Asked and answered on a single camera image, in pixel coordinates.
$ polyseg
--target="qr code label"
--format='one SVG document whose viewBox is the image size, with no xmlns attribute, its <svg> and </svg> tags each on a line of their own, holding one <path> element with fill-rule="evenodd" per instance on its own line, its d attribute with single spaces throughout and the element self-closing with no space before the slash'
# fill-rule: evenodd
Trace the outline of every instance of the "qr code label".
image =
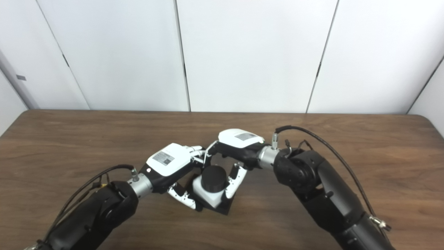
<svg viewBox="0 0 444 250">
<path fill-rule="evenodd" d="M 239 135 L 237 135 L 237 136 L 235 136 L 237 139 L 240 139 L 240 140 L 242 140 L 242 141 L 245 141 L 245 140 L 248 140 L 248 139 L 251 139 L 251 138 L 255 138 L 255 137 L 258 137 L 257 135 L 255 135 L 255 134 L 252 134 L 252 133 L 243 133 L 243 134 L 239 134 Z"/>
<path fill-rule="evenodd" d="M 174 160 L 174 157 L 165 152 L 160 152 L 153 157 L 153 160 L 156 160 L 162 163 L 164 166 L 167 166 L 170 162 Z"/>
</svg>

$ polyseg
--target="white panel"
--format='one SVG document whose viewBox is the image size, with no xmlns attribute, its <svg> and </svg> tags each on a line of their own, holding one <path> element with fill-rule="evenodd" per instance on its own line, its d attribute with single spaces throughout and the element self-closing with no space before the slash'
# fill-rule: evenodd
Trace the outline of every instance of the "white panel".
<svg viewBox="0 0 444 250">
<path fill-rule="evenodd" d="M 173 0 L 39 0 L 92 109 L 188 111 Z"/>
<path fill-rule="evenodd" d="M 30 107 L 88 109 L 35 1 L 0 0 L 0 61 Z"/>
<path fill-rule="evenodd" d="M 444 136 L 444 63 L 436 70 L 409 114 L 426 117 Z"/>
<path fill-rule="evenodd" d="M 25 110 L 22 100 L 0 71 L 0 136 Z"/>
<path fill-rule="evenodd" d="M 305 112 L 334 0 L 178 0 L 192 111 Z"/>
<path fill-rule="evenodd" d="M 406 113 L 444 55 L 444 1 L 340 0 L 310 113 Z"/>
</svg>

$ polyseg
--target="black cable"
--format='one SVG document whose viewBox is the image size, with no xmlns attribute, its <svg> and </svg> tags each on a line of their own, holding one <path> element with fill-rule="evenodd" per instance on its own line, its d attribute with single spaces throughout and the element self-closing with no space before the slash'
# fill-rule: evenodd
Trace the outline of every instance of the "black cable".
<svg viewBox="0 0 444 250">
<path fill-rule="evenodd" d="M 359 182 L 357 176 L 355 175 L 355 173 L 353 172 L 352 168 L 348 165 L 348 163 L 342 158 L 342 156 L 328 143 L 326 142 L 324 139 L 320 138 L 319 136 L 317 136 L 315 133 L 305 129 L 305 128 L 301 128 L 301 127 L 297 127 L 297 126 L 291 126 L 291 125 L 287 125 L 287 126 L 283 126 L 280 128 L 275 129 L 275 133 L 279 134 L 282 131 L 285 130 L 289 130 L 289 129 L 296 129 L 299 131 L 302 131 L 306 134 L 309 134 L 310 136 L 314 137 L 316 140 L 320 141 L 322 144 L 324 144 L 330 151 L 332 151 L 332 153 L 341 161 L 341 163 L 344 165 L 344 167 L 347 169 L 347 171 L 350 173 L 350 175 L 352 176 L 356 186 L 359 189 L 359 192 L 362 195 L 362 198 L 364 199 L 365 204 L 367 205 L 367 208 L 369 209 L 369 212 L 372 216 L 376 217 L 375 211 L 372 208 L 372 205 L 370 204 L 369 199 L 367 198 L 367 195 L 364 192 L 364 189 L 361 186 L 361 183 Z M 381 231 L 381 234 L 387 239 L 387 241 L 389 241 L 387 234 L 385 233 L 385 231 L 378 227 L 379 231 Z"/>
<path fill-rule="evenodd" d="M 313 150 L 313 147 L 308 143 L 307 140 L 303 140 L 303 141 L 301 141 L 301 142 L 299 143 L 299 146 L 297 146 L 297 149 L 300 149 L 301 146 L 302 146 L 302 144 L 304 144 L 304 143 L 310 148 L 310 150 Z"/>
<path fill-rule="evenodd" d="M 83 189 L 85 189 L 87 186 L 89 186 L 91 183 L 93 183 L 96 179 L 101 178 L 102 175 L 106 174 L 108 172 L 111 172 L 115 169 L 129 169 L 132 170 L 134 169 L 134 166 L 131 165 L 117 165 L 111 168 L 108 168 L 104 171 L 102 171 L 101 173 L 97 174 L 96 176 L 94 176 L 93 178 L 91 178 L 89 181 L 87 181 L 85 184 L 83 184 L 79 189 L 77 189 L 77 191 L 75 193 L 73 193 L 73 195 L 66 201 L 65 205 L 62 207 L 62 209 L 60 210 L 59 214 L 57 215 L 57 217 L 55 218 L 54 222 L 52 223 L 52 225 L 49 227 L 48 232 L 46 233 L 45 237 L 43 238 L 42 242 L 46 242 L 48 240 L 48 236 L 49 234 L 52 232 L 52 230 L 54 229 L 54 227 L 60 222 L 60 220 L 66 215 L 65 210 L 68 208 L 69 204 L 74 200 L 74 198 L 80 193 L 82 192 Z"/>
</svg>

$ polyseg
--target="wood grain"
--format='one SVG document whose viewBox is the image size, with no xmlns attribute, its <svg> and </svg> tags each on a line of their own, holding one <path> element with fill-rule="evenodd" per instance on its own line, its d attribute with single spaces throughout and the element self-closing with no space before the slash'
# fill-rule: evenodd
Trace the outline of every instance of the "wood grain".
<svg viewBox="0 0 444 250">
<path fill-rule="evenodd" d="M 378 216 L 393 227 L 389 237 L 397 249 L 442 249 L 444 140 L 423 117 L 48 110 L 23 113 L 0 138 L 1 249 L 23 249 L 41 238 L 66 199 L 104 168 L 141 167 L 171 142 L 208 146 L 228 128 L 268 140 L 275 127 L 288 124 L 314 131 L 342 154 Z M 293 145 L 308 139 L 357 191 L 317 141 L 299 132 L 281 138 Z M 233 161 L 216 163 L 229 169 Z M 111 177 L 129 179 L 124 171 Z M 273 173 L 257 169 L 247 174 L 228 216 L 153 194 L 100 249 L 340 248 Z"/>
</svg>

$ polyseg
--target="black cap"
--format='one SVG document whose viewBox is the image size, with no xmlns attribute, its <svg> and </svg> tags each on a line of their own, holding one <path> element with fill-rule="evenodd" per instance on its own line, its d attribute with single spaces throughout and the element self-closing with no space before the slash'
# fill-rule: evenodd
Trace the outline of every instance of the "black cap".
<svg viewBox="0 0 444 250">
<path fill-rule="evenodd" d="M 225 189 L 226 172 L 221 166 L 211 165 L 206 167 L 200 181 L 202 188 L 210 193 L 217 193 Z"/>
</svg>

